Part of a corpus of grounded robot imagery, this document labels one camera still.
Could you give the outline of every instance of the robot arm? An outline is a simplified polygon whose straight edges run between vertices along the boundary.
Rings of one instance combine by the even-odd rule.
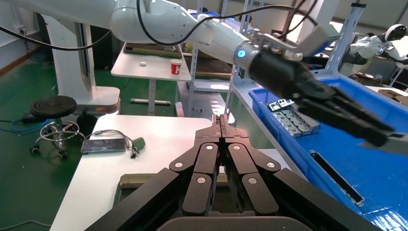
[[[401,56],[398,50],[391,44],[391,46],[384,51],[382,57],[386,57],[395,61],[397,67],[408,68],[408,57]]]
[[[57,18],[108,28],[125,42],[152,43],[141,28],[137,1],[134,0],[5,1]],[[140,15],[151,36],[164,43],[184,38],[198,23],[184,8],[166,0],[141,0]],[[198,19],[206,17],[201,14]],[[332,32],[338,38],[332,26],[318,26],[298,47],[294,47],[271,35],[262,35],[262,38],[250,42],[225,23],[211,19],[200,24],[187,41],[217,59],[247,70],[250,77],[271,92],[297,102],[300,112],[364,138],[374,147],[385,146],[393,131],[391,127],[340,90],[315,80],[301,63],[286,60],[267,44],[256,44],[257,41],[268,41],[293,53],[310,55],[325,43],[331,43],[327,42],[332,38]],[[359,52],[364,50],[360,47],[363,46],[356,46]]]
[[[352,54],[358,53],[364,59],[370,59],[379,52],[378,45],[370,37],[364,37],[354,44],[350,45]]]

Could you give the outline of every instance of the blue storage tray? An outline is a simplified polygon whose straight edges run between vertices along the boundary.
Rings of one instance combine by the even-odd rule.
[[[404,105],[349,79],[322,82],[338,86],[396,131],[408,132]],[[408,157],[360,147],[363,140],[323,123],[318,133],[294,138],[265,106],[280,98],[263,88],[249,94],[255,113],[312,184],[383,230],[408,231]],[[340,190],[310,157],[310,150],[320,153],[365,198],[362,207]]]

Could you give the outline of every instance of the black stool seat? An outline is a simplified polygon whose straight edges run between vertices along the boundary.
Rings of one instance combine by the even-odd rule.
[[[72,114],[77,108],[76,101],[68,96],[50,96],[31,104],[30,113],[38,118],[57,119]]]

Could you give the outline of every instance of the humanoid robot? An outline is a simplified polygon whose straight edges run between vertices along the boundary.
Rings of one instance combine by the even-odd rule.
[[[408,58],[401,55],[392,43],[392,41],[402,39],[406,33],[407,27],[405,25],[396,24],[385,33],[366,36],[350,45],[350,55],[345,55],[343,62],[355,65],[353,67],[354,73],[352,74],[361,71],[375,55],[392,59],[398,67],[406,68],[408,66]]]

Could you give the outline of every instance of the paper cup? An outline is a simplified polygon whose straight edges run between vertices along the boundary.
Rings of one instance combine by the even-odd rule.
[[[171,62],[171,73],[174,75],[178,75],[181,69],[182,61],[180,59],[172,59]]]

